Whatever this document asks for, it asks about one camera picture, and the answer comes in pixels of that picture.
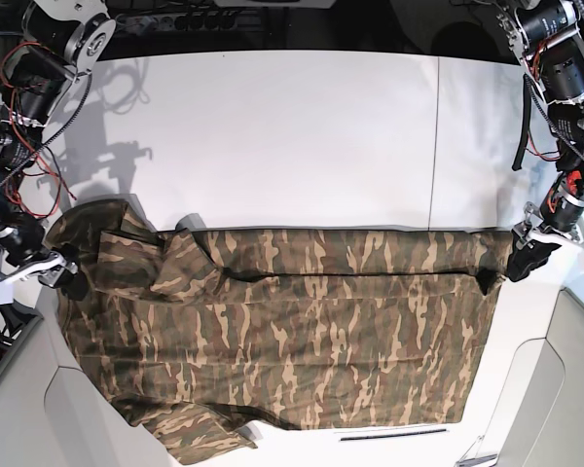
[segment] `shirt sleeve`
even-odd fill
[[[142,423],[181,464],[195,464],[239,448],[257,448],[232,429],[226,417],[209,407],[133,397],[115,399],[111,404],[131,425]]]

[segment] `white clamp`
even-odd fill
[[[66,267],[68,267],[67,260],[61,254],[53,251],[47,259],[30,263],[12,274],[0,278],[0,305],[13,303],[14,284],[18,280],[25,280],[33,275],[43,275],[54,268]]]
[[[538,229],[532,229],[528,232],[526,239],[535,240],[539,243],[554,243],[562,247],[574,250],[577,253],[577,261],[580,272],[584,274],[584,220],[580,218],[577,221],[576,239],[567,238],[559,233],[543,233]]]

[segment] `camouflage fabric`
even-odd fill
[[[510,233],[152,233],[124,201],[79,206],[48,235],[91,290],[60,300],[84,372],[180,462],[285,429],[460,421]]]

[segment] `red cable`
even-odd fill
[[[13,119],[13,109],[15,106],[15,98],[17,95],[18,91],[17,90],[13,90],[13,92],[11,93],[11,107],[9,108],[9,122],[11,123],[11,128],[13,129],[13,132],[16,134],[16,136],[18,137],[18,140],[21,142],[21,144],[23,144],[26,149],[28,151],[30,151],[30,154],[34,154],[35,150],[33,149],[32,146],[30,146],[30,144],[28,144],[28,141],[25,140],[25,138],[23,136],[21,136],[21,134],[18,131],[18,128],[16,127],[15,121]],[[54,178],[54,180],[56,181],[56,188],[58,189],[58,192],[56,194],[56,197],[58,200],[60,200],[60,180],[58,179],[58,176],[50,169],[50,167],[46,164],[46,162],[43,160],[43,158],[39,157],[39,154],[37,154],[35,161],[41,161],[41,163],[48,169],[48,172],[50,175],[52,175],[52,177]],[[26,211],[28,214],[31,214],[35,217],[49,217],[52,216],[53,214],[56,213],[57,209],[58,209],[58,202],[55,202],[55,206],[52,209],[52,211],[47,214],[36,214],[32,211],[30,211],[26,205],[23,203],[23,201],[21,200],[21,197],[19,196],[19,193],[17,194],[18,197],[18,202],[15,202],[16,205],[18,205],[19,207],[21,207],[24,211]]]
[[[538,150],[536,149],[536,146],[534,146],[534,141],[532,141],[532,136],[529,133],[528,133],[528,141],[529,141],[530,146],[532,147],[533,152],[537,156],[539,156],[540,158],[542,158],[544,161],[547,161],[547,162],[555,162],[558,159],[560,159],[560,156],[558,156],[557,158],[548,158],[546,156],[543,156],[541,153],[539,153]]]
[[[20,42],[15,47],[13,47],[13,49],[8,54],[6,54],[5,57],[2,59],[2,61],[0,62],[0,81],[2,82],[2,84],[4,86],[9,88],[10,90],[14,90],[16,87],[13,86],[11,83],[9,83],[9,80],[7,80],[7,77],[4,75],[4,67],[7,64],[7,61],[9,61],[9,58],[11,58],[15,52],[17,52],[22,47],[26,47],[26,46],[40,47],[41,49],[45,49],[46,51],[51,52],[51,50],[48,49],[47,47],[42,46],[38,42],[32,42],[32,41]]]
[[[568,188],[569,192],[577,196],[577,180],[582,179],[582,174],[579,170],[573,170],[567,177],[566,177],[566,187]]]

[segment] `wrinkled fabric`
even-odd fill
[[[307,229],[152,233],[124,201],[48,235],[90,291],[60,299],[93,384],[180,462],[288,430],[461,420],[511,234]]]

